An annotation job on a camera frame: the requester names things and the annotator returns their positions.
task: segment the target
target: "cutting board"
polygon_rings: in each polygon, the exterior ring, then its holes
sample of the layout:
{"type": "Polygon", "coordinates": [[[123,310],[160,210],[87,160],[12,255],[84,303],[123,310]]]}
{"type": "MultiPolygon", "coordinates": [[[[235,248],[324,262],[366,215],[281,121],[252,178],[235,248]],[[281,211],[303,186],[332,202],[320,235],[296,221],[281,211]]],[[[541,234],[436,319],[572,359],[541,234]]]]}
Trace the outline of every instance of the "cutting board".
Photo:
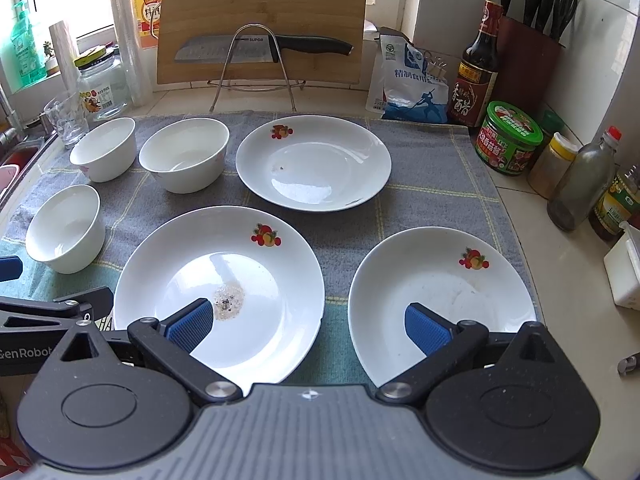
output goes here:
{"type": "MultiPolygon", "coordinates": [[[[162,0],[158,84],[217,80],[222,64],[174,62],[185,41],[208,34],[234,34],[262,23],[275,34],[329,36],[354,46],[350,56],[283,51],[290,79],[357,83],[362,58],[365,0],[162,0]]],[[[247,34],[261,34],[258,28],[247,34]]],[[[235,63],[231,79],[282,79],[279,63],[235,63]]]]}

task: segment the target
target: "scissors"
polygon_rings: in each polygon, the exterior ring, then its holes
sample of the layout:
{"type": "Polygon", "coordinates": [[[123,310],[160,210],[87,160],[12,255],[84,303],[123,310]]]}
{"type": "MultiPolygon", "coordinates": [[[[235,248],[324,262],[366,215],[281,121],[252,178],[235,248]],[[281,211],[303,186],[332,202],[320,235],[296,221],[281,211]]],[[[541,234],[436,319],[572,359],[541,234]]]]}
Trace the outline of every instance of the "scissors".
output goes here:
{"type": "Polygon", "coordinates": [[[552,40],[560,41],[566,26],[574,18],[578,0],[555,0],[554,14],[549,36],[552,40]]]}

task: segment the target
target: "gray checkered towel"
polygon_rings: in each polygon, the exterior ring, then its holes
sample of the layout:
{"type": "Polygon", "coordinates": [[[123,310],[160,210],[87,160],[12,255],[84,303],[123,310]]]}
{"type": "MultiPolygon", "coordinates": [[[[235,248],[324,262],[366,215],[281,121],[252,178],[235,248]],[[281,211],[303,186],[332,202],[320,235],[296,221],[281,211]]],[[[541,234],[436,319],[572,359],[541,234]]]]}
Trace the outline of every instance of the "gray checkered towel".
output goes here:
{"type": "MultiPolygon", "coordinates": [[[[42,203],[66,186],[89,183],[70,165],[68,152],[61,153],[17,209],[0,242],[0,255],[18,254],[25,267],[20,280],[0,283],[0,294],[51,300],[93,286],[108,285],[114,290],[131,253],[157,227],[194,209],[244,205],[276,215],[297,229],[314,250],[324,275],[327,296],[318,338],[287,381],[368,381],[351,344],[347,296],[366,254],[385,237],[404,229],[439,225],[482,238],[513,264],[537,303],[511,221],[487,168],[474,153],[466,128],[347,118],[368,128],[387,146],[393,161],[389,182],[374,199],[356,208],[307,214],[265,202],[249,192],[235,171],[240,142],[261,124],[288,115],[251,111],[210,115],[229,127],[231,137],[224,173],[197,193],[165,192],[137,160],[121,177],[103,184],[91,183],[102,200],[107,238],[94,263],[69,276],[34,262],[24,250],[27,227],[42,203]]],[[[182,118],[136,118],[138,146],[163,126],[182,118]]]]}

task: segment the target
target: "white bowl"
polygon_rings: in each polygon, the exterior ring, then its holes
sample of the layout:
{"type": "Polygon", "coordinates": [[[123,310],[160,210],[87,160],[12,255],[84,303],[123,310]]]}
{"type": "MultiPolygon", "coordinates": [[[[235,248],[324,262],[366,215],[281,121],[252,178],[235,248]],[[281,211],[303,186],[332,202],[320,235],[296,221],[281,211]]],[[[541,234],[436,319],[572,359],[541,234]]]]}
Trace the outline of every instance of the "white bowl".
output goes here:
{"type": "Polygon", "coordinates": [[[94,182],[113,180],[136,160],[135,127],[136,121],[130,117],[103,123],[80,139],[69,160],[94,182]]]}
{"type": "Polygon", "coordinates": [[[140,166],[172,193],[193,193],[216,180],[225,168],[229,129],[207,118],[169,124],[145,142],[140,166]]]}
{"type": "Polygon", "coordinates": [[[100,196],[91,186],[70,186],[49,198],[33,217],[27,254],[61,274],[89,265],[104,243],[100,196]]]}
{"type": "Polygon", "coordinates": [[[374,197],[389,178],[391,157],[379,138],[351,121],[295,116],[247,135],[236,153],[236,170],[263,199],[319,213],[374,197]]]}
{"type": "Polygon", "coordinates": [[[414,301],[452,323],[473,319],[491,332],[517,332],[536,319],[520,275],[491,245],[446,227],[400,231],[367,254],[349,291],[351,341],[376,386],[425,357],[404,330],[404,311],[414,301]]]}
{"type": "Polygon", "coordinates": [[[324,281],[287,223],[255,209],[207,207],[160,226],[134,251],[116,288],[115,328],[167,318],[198,298],[213,304],[215,319],[191,355],[247,394],[253,383],[283,380],[309,351],[324,281]]]}

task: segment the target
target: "red bottle cap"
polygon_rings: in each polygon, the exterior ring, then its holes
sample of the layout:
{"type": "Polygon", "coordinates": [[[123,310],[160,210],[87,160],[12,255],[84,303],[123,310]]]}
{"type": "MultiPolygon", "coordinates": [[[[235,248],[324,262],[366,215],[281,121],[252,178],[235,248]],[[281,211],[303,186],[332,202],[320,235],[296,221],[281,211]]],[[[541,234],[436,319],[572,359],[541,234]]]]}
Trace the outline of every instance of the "red bottle cap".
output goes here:
{"type": "Polygon", "coordinates": [[[620,132],[620,130],[615,126],[607,128],[607,133],[616,140],[620,140],[620,137],[622,137],[622,132],[620,132]]]}

